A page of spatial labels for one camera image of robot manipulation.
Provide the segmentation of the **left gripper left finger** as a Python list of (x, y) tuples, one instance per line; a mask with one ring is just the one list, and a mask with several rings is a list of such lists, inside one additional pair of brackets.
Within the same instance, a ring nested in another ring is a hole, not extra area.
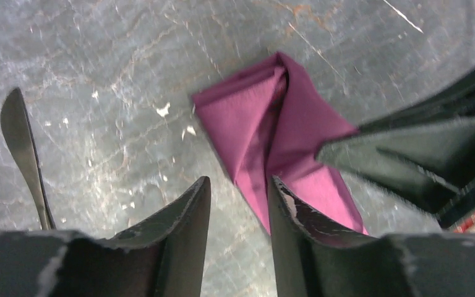
[(74, 230), (0, 231), (0, 296), (199, 296), (211, 184), (110, 239)]

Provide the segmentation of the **purple cloth napkin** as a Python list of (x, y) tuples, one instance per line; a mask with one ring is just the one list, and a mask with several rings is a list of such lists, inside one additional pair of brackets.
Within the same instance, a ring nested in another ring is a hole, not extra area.
[(366, 232), (339, 171), (315, 160), (324, 142), (356, 128), (319, 95), (293, 58), (277, 52), (192, 100), (230, 180), (265, 229), (268, 182), (277, 176), (319, 212)]

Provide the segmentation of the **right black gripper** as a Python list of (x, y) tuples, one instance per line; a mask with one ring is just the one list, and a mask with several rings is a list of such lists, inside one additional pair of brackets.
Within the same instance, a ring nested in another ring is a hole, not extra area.
[(360, 125), (362, 133), (324, 143), (316, 159), (438, 214), (449, 230), (475, 210), (474, 115), (475, 69), (424, 101)]

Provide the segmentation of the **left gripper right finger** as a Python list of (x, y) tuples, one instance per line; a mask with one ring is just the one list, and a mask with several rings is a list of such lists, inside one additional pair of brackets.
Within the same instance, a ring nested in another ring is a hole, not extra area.
[(475, 296), (475, 233), (374, 238), (273, 177), (268, 211), (279, 296)]

